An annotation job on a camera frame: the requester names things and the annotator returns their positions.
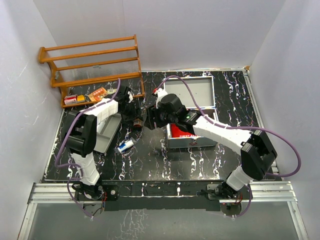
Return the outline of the white blue bandage roll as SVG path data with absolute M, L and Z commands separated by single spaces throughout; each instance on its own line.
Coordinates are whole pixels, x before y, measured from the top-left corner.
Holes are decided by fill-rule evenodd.
M 135 141 L 134 140 L 128 140 L 126 142 L 123 142 L 121 145 L 119 145 L 116 150 L 118 153 L 123 153 L 125 152 L 127 149 L 133 147 L 135 145 Z

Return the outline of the red fabric medicine pouch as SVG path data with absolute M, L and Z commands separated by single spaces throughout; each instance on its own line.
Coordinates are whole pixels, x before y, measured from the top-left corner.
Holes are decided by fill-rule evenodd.
M 173 138 L 198 138 L 199 136 L 180 130 L 175 124 L 170 124 L 171 136 Z

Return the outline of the grey plastic tray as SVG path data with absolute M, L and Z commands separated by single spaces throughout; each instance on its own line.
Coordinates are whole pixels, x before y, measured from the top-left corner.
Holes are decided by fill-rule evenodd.
M 121 124 L 122 116 L 114 114 L 97 125 L 96 144 L 94 151 L 106 153 Z

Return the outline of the brown bottle orange cap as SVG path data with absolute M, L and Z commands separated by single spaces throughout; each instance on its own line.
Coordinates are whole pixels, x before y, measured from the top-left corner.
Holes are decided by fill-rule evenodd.
M 140 131 L 144 126 L 143 120 L 137 118 L 132 122 L 132 127 L 134 130 Z

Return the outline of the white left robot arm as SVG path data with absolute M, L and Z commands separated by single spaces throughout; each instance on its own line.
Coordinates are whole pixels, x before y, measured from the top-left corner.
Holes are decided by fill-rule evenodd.
M 62 143 L 74 160 L 70 165 L 76 167 L 79 174 L 79 184 L 72 188 L 92 200 L 98 200 L 104 194 L 93 155 L 98 125 L 115 114 L 120 114 L 121 120 L 134 130 L 141 130 L 143 117 L 139 101 L 128 86 L 120 85 L 115 93 L 108 94 L 92 107 L 67 115 Z

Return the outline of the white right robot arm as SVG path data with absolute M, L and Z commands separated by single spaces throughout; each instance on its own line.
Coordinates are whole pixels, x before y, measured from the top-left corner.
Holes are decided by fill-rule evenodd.
M 245 185 L 266 176 L 278 154 L 264 130 L 231 129 L 198 109 L 187 109 L 178 96 L 162 88 L 154 95 L 156 102 L 147 109 L 145 127 L 154 130 L 175 125 L 182 132 L 222 144 L 241 157 L 241 165 L 210 194 L 233 199 Z

